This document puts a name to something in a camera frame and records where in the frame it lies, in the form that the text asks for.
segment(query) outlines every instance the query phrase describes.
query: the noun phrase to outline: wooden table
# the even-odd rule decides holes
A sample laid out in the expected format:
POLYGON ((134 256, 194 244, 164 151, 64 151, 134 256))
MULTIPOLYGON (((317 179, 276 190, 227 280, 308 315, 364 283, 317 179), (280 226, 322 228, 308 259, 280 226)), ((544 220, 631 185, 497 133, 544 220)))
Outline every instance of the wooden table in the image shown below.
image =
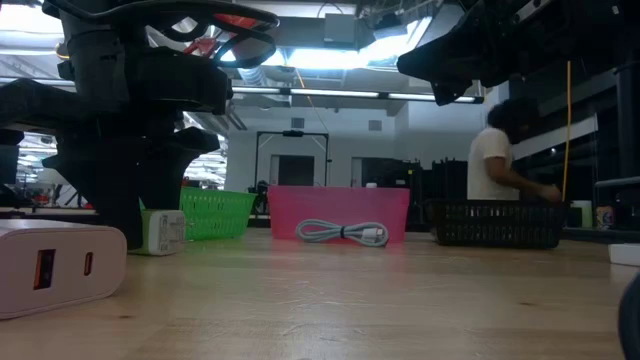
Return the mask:
POLYGON ((115 296, 0 322, 0 359, 621 359, 635 268, 554 251, 244 240, 129 257, 115 296))

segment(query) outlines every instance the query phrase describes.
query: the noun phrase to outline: ceiling duct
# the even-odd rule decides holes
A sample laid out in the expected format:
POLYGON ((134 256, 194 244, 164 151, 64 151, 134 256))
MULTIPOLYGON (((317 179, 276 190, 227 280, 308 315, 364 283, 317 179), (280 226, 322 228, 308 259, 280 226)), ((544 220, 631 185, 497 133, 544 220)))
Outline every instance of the ceiling duct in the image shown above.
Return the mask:
MULTIPOLYGON (((279 87, 282 84, 267 78, 262 67, 258 66, 253 69, 238 69, 240 77, 247 86, 255 87, 279 87)), ((291 107, 291 96, 287 95, 263 95, 264 97, 274 100, 277 107, 291 107)))

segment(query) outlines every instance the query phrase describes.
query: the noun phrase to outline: orange usb port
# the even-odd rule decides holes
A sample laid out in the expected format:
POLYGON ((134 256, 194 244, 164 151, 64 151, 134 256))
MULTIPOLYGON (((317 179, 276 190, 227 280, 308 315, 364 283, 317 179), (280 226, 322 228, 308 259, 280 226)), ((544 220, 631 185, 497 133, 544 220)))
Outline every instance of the orange usb port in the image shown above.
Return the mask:
POLYGON ((84 276, 91 274, 91 268, 93 267, 93 253, 89 252, 84 256, 84 276))
POLYGON ((53 280, 53 261, 56 257, 56 250, 40 250, 36 261, 36 274, 33 279, 33 289, 40 290, 51 287, 53 280))

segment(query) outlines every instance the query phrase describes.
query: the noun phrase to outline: black plastic basket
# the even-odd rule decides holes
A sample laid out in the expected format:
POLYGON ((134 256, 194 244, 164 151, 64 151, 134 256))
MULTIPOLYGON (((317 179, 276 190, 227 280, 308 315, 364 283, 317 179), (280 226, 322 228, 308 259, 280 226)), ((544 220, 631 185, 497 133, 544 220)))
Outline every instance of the black plastic basket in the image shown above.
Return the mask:
POLYGON ((565 205, 490 200, 438 200, 433 216, 442 245, 551 249, 558 246, 565 205))

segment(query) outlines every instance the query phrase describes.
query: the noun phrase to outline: black stand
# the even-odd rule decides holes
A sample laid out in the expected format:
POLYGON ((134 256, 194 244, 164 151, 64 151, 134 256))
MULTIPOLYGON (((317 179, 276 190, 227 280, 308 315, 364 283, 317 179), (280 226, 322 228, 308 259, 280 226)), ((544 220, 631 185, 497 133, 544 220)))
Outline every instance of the black stand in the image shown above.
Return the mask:
POLYGON ((615 228, 640 230, 640 50, 629 51, 616 70, 618 81, 618 143, 620 179, 599 181, 602 200, 615 204, 615 228))
POLYGON ((258 131, 256 135, 256 159, 255 168, 253 174, 253 186, 258 187, 258 156, 260 155, 260 137, 265 134, 282 135, 284 137, 303 137, 303 136, 322 136, 326 140, 326 146, 324 148, 324 186, 327 186, 327 174, 328 164, 331 162, 329 159, 329 134, 325 133, 305 133, 302 131, 258 131))

